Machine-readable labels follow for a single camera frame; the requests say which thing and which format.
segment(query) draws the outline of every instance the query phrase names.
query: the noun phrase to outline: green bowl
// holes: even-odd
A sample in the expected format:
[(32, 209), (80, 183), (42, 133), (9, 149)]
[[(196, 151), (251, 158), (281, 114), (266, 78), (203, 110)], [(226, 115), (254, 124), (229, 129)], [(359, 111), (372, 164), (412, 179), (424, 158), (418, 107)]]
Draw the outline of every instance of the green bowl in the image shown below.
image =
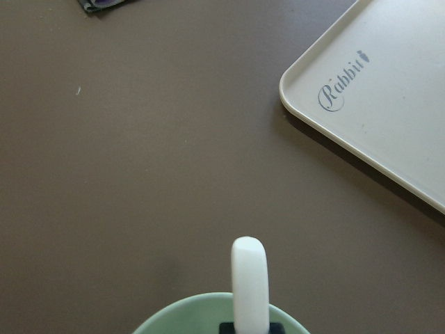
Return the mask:
[[(144, 322), (134, 334), (218, 334), (221, 322), (233, 322), (229, 292), (198, 294), (173, 303)], [(270, 322), (283, 324), (286, 334), (309, 334), (293, 317), (270, 306)]]

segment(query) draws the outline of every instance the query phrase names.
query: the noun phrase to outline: table surface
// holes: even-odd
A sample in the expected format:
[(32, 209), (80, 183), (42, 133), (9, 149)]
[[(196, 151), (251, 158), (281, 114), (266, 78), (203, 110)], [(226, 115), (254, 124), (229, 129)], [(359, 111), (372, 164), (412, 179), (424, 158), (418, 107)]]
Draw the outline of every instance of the table surface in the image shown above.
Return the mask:
[(2, 1), (0, 331), (131, 333), (252, 235), (311, 333), (443, 333), (444, 215), (279, 99), (352, 2)]

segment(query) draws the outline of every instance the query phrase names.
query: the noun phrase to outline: folded cloth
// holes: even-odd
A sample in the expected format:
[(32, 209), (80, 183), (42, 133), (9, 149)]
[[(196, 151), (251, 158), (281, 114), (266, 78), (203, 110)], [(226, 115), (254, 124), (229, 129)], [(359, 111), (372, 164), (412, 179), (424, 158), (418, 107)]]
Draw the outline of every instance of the folded cloth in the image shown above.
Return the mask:
[(78, 0), (86, 12), (95, 12), (110, 6), (117, 5), (125, 0)]

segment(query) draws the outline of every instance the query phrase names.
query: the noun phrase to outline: table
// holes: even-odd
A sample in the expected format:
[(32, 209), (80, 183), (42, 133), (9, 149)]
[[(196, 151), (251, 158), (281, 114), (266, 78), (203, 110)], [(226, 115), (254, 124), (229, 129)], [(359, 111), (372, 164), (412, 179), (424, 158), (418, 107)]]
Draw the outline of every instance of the table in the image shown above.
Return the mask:
[(443, 333), (444, 215), (279, 99), (352, 2), (2, 1), (1, 332), (131, 333), (252, 235), (311, 333)]

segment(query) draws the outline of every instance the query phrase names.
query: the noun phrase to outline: white tray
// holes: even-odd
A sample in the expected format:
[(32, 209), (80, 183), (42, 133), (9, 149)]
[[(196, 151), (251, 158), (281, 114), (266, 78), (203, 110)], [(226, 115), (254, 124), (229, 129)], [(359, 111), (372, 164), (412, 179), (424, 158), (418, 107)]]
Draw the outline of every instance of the white tray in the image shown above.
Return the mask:
[(282, 76), (295, 116), (445, 213), (445, 0), (359, 0)]

